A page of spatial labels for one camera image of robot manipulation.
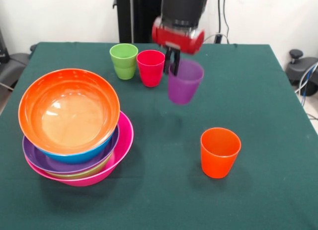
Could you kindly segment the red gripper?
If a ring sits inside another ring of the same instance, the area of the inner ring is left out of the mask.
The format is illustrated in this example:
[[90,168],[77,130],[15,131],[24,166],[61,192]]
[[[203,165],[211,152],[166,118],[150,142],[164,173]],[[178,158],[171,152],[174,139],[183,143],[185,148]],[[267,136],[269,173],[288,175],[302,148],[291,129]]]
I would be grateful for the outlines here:
[[[166,47],[163,72],[167,74],[170,66],[171,73],[177,76],[180,52],[194,55],[200,50],[204,36],[205,32],[202,29],[171,28],[162,23],[161,17],[157,17],[152,27],[152,39],[158,45]],[[172,64],[170,64],[171,53],[173,53]]]

